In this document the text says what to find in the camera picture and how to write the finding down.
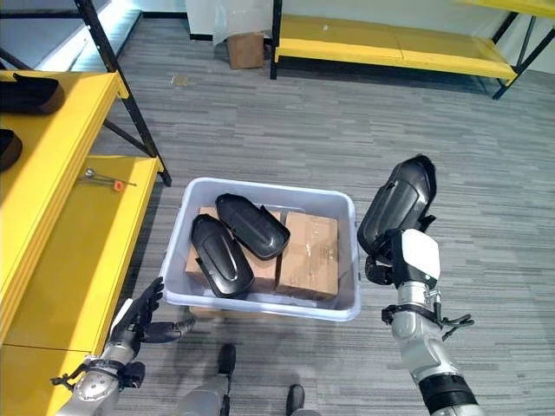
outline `wall baseboard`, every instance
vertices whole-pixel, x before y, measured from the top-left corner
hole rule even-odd
[[[194,33],[189,34],[189,39],[192,41],[212,41],[212,35],[195,35]]]
[[[186,11],[144,11],[142,16],[146,19],[187,19]]]
[[[212,35],[195,35],[194,33],[191,33],[189,35],[189,38],[192,41],[212,41],[213,36]],[[269,37],[265,37],[264,38],[264,45],[271,45],[271,39]]]

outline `black car part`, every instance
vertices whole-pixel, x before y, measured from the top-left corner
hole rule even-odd
[[[0,81],[0,112],[51,114],[60,108],[65,93],[57,80],[13,74],[13,81]]]
[[[23,143],[11,130],[0,129],[0,172],[17,162]]]
[[[393,169],[357,232],[358,243],[369,255],[365,272],[371,282],[383,285],[393,282],[389,267],[392,237],[398,230],[426,231],[435,220],[426,214],[436,191],[435,167],[427,156],[419,154]]]
[[[216,199],[219,219],[249,251],[261,260],[279,255],[290,232],[264,206],[257,208],[239,195],[225,193]]]
[[[226,227],[208,214],[193,221],[193,246],[206,280],[217,297],[232,297],[248,290],[254,282],[252,269]]]

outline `plastic bag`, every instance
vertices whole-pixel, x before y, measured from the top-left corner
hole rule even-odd
[[[212,43],[232,35],[271,29],[271,0],[216,0],[216,22]]]

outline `black metal leg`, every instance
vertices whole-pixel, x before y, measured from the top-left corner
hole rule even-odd
[[[534,30],[534,24],[536,23],[536,16],[530,17],[530,23],[528,23],[528,29],[526,30],[526,36],[524,36],[524,41],[522,42],[522,48],[520,48],[519,60],[517,61],[517,68],[522,64],[524,60],[524,55],[526,54],[526,48],[528,48],[528,43],[530,42],[530,35]]]
[[[274,8],[271,23],[271,62],[270,79],[278,78],[278,63],[276,62],[276,48],[279,46],[279,33],[281,31],[281,9],[282,0],[274,0]]]
[[[505,93],[505,91],[507,91],[507,89],[509,89],[511,85],[513,85],[514,82],[519,79],[519,77],[524,73],[524,71],[526,71],[526,69],[532,64],[532,62],[534,62],[538,55],[542,53],[547,45],[549,45],[549,42],[551,42],[553,38],[555,38],[555,29],[551,29],[549,33],[542,39],[536,49],[533,50],[532,53],[524,60],[524,62],[522,62],[522,64],[516,68],[517,76],[515,77],[513,82],[511,82],[511,84],[509,84],[508,86],[503,85],[493,96],[494,100],[498,100]]]
[[[138,140],[135,139],[135,137],[133,137],[131,134],[129,134],[128,132],[126,132],[125,130],[123,130],[121,127],[115,125],[112,121],[110,120],[104,120],[104,127],[109,128],[110,130],[112,130],[114,133],[116,133],[118,136],[122,137],[124,140],[128,141],[129,143],[131,143],[133,146],[137,147],[139,150],[141,150],[143,153],[148,154],[148,150],[145,147],[145,145],[143,145],[141,142],[139,142]]]
[[[150,131],[148,130],[147,123],[145,122],[145,120],[142,117],[142,114],[140,113],[139,106],[137,105],[137,102],[133,97],[131,88],[129,87],[129,84],[127,84],[125,75],[123,74],[120,64],[118,63],[117,58],[115,57],[114,50],[112,49],[112,46],[110,45],[110,42],[106,37],[106,33],[104,33],[104,29],[102,28],[100,21],[98,20],[98,15],[96,14],[95,7],[93,6],[90,0],[74,0],[74,1],[75,1],[75,5],[77,6],[77,9],[81,13],[83,22],[85,22],[85,25],[87,26],[87,29],[90,32],[90,35],[92,36],[93,41],[95,42],[96,48],[98,49],[98,53],[101,56],[102,61],[104,62],[104,66],[106,67],[108,72],[115,72],[115,71],[119,72],[121,80],[123,81],[123,84],[125,85],[129,93],[129,96],[126,99],[122,100],[123,104],[125,105],[125,108],[129,113],[129,115],[131,116],[131,119],[133,120],[135,127],[137,127],[137,131],[139,132],[140,138],[142,139],[142,142],[144,143],[145,148],[147,149],[147,154],[151,157],[157,156],[160,159],[160,162],[162,163],[162,166],[163,166],[163,171],[160,173],[160,176],[162,177],[164,184],[166,186],[171,186],[172,178],[170,177],[170,174],[166,169],[166,164],[164,163],[164,160],[162,159],[160,152],[158,151],[158,149],[156,148],[156,145],[154,144],[154,140],[152,135],[150,134]]]
[[[270,62],[270,79],[276,80],[278,78],[278,64],[274,60],[274,56],[276,55],[276,50],[274,49],[273,46],[271,48],[272,48],[272,51],[271,51],[271,62]]]
[[[512,11],[507,15],[505,21],[501,24],[501,26],[499,26],[499,29],[497,29],[495,35],[493,35],[493,43],[497,43],[500,40],[500,38],[505,34],[506,30],[509,29],[509,26],[511,26],[511,23],[514,21],[514,19],[516,19],[518,15],[519,13],[517,13],[516,11]]]
[[[2,48],[0,48],[0,58],[4,59],[9,65],[13,65],[16,69],[32,69],[32,67],[19,61],[10,52]]]

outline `yellow metal shelf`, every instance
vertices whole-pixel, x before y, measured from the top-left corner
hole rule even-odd
[[[147,208],[156,158],[90,156],[123,192],[77,181],[29,280],[4,345],[98,354]]]
[[[516,74],[492,41],[425,29],[283,15],[280,56],[419,68],[507,80]]]
[[[2,114],[3,128],[21,138],[23,152],[16,164],[0,175],[0,345],[115,96],[127,97],[117,73],[19,73],[56,78],[65,102],[50,115]],[[3,79],[11,79],[11,75],[0,71]]]
[[[492,9],[555,18],[555,0],[466,0],[466,2]]]
[[[83,361],[75,351],[13,347],[0,349],[0,414],[53,416],[70,392],[50,385],[49,379],[70,374]]]

